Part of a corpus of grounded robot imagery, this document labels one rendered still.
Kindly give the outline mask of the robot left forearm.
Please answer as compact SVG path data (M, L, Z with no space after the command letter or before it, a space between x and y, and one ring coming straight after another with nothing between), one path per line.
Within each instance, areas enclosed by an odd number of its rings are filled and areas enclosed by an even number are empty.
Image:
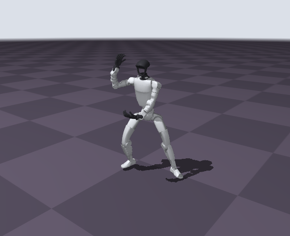
M150 106L146 105L145 108L140 112L140 115L143 115L143 118L142 119L139 118L138 120L139 121L143 120L144 117L153 109L154 105L155 105L154 101L151 103Z

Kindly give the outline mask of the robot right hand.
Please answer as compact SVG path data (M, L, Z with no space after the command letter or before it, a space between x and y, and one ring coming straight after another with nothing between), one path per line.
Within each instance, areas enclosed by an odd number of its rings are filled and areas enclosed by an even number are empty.
M117 54L116 59L115 59L115 65L113 66L113 71L115 71L115 68L120 68L119 66L121 65L122 62L124 62L126 59L123 59L123 57L126 56L124 54Z

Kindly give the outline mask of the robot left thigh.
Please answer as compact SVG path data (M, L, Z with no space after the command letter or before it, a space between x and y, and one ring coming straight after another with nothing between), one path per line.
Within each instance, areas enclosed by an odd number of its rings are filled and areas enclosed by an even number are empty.
M168 149L167 146L170 145L170 138L169 138L168 129L166 128L163 122L163 117L159 114L154 113L153 120L162 139L161 147L164 150L167 150Z

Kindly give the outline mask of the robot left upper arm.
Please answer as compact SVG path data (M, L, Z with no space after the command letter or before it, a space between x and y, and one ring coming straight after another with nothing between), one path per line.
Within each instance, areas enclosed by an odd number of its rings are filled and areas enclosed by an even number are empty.
M151 103L154 101L156 102L156 99L158 97L158 93L161 89L161 83L157 82L157 81L152 81L152 93L151 93L151 99L147 101L147 105L151 105Z

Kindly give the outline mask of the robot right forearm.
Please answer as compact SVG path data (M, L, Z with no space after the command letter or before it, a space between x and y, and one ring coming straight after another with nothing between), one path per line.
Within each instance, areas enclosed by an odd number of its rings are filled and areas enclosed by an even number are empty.
M115 68L115 71L112 70L110 72L110 75L111 75L111 79L110 80L111 80L112 83L116 83L118 81L118 79L117 79L117 73L118 72L119 72L119 68L117 68L117 67Z

